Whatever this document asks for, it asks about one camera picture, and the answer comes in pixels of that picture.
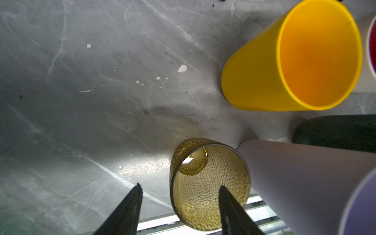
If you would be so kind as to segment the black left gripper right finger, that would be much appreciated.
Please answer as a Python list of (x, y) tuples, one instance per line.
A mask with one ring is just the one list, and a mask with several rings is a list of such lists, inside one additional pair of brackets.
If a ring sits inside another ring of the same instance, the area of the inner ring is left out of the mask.
[(225, 186), (218, 199), (223, 235), (264, 235)]

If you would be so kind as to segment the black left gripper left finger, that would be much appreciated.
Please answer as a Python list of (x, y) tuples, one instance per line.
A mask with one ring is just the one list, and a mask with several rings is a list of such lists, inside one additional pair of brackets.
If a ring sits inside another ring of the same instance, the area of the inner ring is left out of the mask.
[(138, 183), (121, 201), (94, 235), (135, 235), (139, 223), (143, 189)]

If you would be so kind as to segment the red white mug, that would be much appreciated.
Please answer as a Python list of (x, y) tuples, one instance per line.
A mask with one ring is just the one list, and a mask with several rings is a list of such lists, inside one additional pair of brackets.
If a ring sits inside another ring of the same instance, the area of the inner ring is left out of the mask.
[(376, 92), (376, 12), (356, 20), (363, 48), (361, 73), (352, 94)]

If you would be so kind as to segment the olive green glass cup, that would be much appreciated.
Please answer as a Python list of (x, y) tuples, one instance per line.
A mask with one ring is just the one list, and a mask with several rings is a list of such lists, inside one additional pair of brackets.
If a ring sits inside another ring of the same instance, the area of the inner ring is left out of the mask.
[(204, 213), (219, 204), (221, 186), (245, 206), (251, 178), (244, 158), (232, 147), (214, 140), (192, 138), (181, 142), (169, 173), (171, 204), (178, 217), (192, 227), (199, 225)]

